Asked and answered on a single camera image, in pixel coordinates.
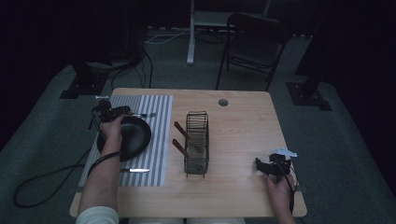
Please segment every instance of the striped mat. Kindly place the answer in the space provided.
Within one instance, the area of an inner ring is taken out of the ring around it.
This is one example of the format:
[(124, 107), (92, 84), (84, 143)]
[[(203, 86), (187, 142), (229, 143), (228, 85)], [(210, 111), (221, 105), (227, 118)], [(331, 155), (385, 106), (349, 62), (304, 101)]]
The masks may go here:
[[(146, 150), (135, 158), (122, 162), (120, 165), (120, 168), (144, 168), (150, 169), (150, 171), (143, 174), (120, 173), (120, 186), (163, 185), (172, 100), (172, 95), (113, 95), (110, 97), (112, 107), (128, 105), (134, 113), (149, 114), (154, 112), (157, 114), (154, 118), (146, 119), (151, 128), (151, 141)], [(78, 183), (79, 187), (85, 185), (88, 171), (99, 156), (95, 137), (86, 166)]]

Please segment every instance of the gray carpet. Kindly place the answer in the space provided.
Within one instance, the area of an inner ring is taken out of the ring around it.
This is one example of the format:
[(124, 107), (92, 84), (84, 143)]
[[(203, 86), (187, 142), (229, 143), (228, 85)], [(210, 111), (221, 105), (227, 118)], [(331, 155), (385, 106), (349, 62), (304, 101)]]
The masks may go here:
[[(145, 46), (154, 68), (151, 88), (215, 88), (223, 46), (202, 40), (217, 41), (212, 35), (198, 36), (200, 40), (196, 43), (193, 66), (186, 65), (188, 38)], [(299, 181), (304, 186), (308, 209), (304, 221), (308, 224), (396, 223), (396, 200), (334, 87), (326, 83), (319, 85), (320, 93), (329, 101), (332, 111), (293, 105), (290, 99), (285, 82), (304, 81), (304, 77), (295, 76), (294, 71), (308, 44), (309, 39), (301, 37), (294, 37), (289, 42), (269, 90), (286, 143), (291, 151), (299, 155), (293, 162)], [(142, 70), (147, 74), (146, 83)], [(1, 151), (0, 223), (75, 222), (69, 216), (69, 207), (82, 172), (80, 168), (71, 174), (49, 201), (24, 209), (12, 203), (13, 192), (22, 181), (72, 165), (92, 146), (95, 130), (88, 130), (88, 126), (90, 110), (96, 105), (94, 97), (80, 95), (74, 100), (59, 98), (62, 91), (68, 89), (74, 75), (74, 70), (67, 66), (54, 77), (29, 117)], [(263, 75), (232, 67), (229, 72), (223, 73), (219, 88), (262, 91), (264, 80)], [(107, 81), (103, 95), (111, 94), (110, 82), (111, 79)], [(141, 88), (142, 85), (147, 88), (148, 58), (136, 70), (122, 72), (113, 85), (116, 88)], [(19, 201), (39, 202), (58, 187), (67, 173), (65, 171), (28, 185), (21, 192)], [(246, 218), (246, 223), (276, 223), (276, 220), (254, 217)]]

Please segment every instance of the hand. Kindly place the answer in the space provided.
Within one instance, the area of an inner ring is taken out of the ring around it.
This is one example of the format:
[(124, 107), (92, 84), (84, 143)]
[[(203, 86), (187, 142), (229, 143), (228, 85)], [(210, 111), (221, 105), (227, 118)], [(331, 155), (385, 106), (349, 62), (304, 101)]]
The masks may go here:
[(106, 142), (112, 146), (111, 151), (114, 151), (115, 149), (120, 150), (120, 145), (122, 141), (121, 121), (123, 117), (124, 116), (121, 115), (111, 122), (101, 123), (101, 130), (106, 137)]
[[(286, 175), (291, 186), (294, 186), (294, 179), (291, 175)], [(283, 177), (278, 183), (274, 183), (270, 176), (264, 175), (265, 183), (268, 189), (270, 204), (274, 209), (276, 216), (279, 219), (287, 219), (288, 222), (281, 223), (294, 223), (290, 212), (290, 196), (291, 191), (288, 181)]]

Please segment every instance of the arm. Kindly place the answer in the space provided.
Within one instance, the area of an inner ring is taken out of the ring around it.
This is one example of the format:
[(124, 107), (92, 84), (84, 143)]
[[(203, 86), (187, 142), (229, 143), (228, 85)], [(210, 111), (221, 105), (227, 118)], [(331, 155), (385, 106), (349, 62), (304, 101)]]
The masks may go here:
[[(294, 186), (294, 180), (291, 175), (287, 175), (289, 182)], [(274, 184), (268, 175), (264, 175), (265, 183), (268, 189), (270, 204), (274, 209), (276, 217), (280, 224), (295, 224), (295, 220), (290, 211), (290, 187), (287, 180), (283, 177), (278, 183)]]
[[(122, 136), (120, 122), (123, 116), (112, 122), (101, 124), (106, 142), (101, 157), (120, 151)], [(117, 211), (117, 191), (120, 178), (120, 157), (112, 157), (100, 162), (88, 176), (79, 202), (78, 214), (95, 206), (107, 206)]]

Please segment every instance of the chair leg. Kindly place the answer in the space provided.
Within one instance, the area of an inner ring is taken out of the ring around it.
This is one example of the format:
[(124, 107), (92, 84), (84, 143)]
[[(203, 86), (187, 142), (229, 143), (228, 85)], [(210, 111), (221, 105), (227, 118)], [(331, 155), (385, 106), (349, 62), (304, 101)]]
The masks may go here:
[(220, 69), (219, 69), (219, 73), (218, 73), (218, 81), (216, 82), (216, 90), (219, 89), (220, 76), (221, 76), (222, 66), (224, 64), (225, 50), (226, 50), (226, 47), (224, 47), (223, 55), (221, 56)]
[(268, 74), (268, 77), (267, 77), (267, 86), (265, 87), (265, 91), (268, 91), (268, 89), (270, 89), (270, 85), (271, 85), (272, 79), (273, 79), (273, 77), (274, 77), (275, 70), (276, 70), (275, 67), (271, 68), (271, 71), (270, 71), (270, 73)]

